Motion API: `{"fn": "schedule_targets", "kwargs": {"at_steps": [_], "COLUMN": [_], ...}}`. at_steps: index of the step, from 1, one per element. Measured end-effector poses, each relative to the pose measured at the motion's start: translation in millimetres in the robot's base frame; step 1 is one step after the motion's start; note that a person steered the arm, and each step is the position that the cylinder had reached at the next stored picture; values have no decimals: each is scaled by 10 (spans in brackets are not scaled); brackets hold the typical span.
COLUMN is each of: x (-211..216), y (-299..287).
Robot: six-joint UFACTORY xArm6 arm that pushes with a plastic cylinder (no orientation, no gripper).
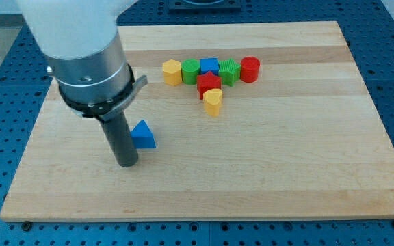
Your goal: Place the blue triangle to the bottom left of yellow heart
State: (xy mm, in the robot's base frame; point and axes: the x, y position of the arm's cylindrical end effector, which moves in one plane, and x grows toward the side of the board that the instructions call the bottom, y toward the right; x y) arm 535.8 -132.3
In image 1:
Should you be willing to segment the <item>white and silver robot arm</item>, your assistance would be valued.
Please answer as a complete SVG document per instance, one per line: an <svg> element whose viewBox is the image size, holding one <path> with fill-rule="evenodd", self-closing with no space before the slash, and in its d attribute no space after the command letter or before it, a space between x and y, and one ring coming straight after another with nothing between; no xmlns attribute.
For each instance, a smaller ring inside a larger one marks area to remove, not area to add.
<svg viewBox="0 0 394 246"><path fill-rule="evenodd" d="M116 20L137 0L17 0L63 101L81 117L123 115L142 84L127 63Z"/></svg>

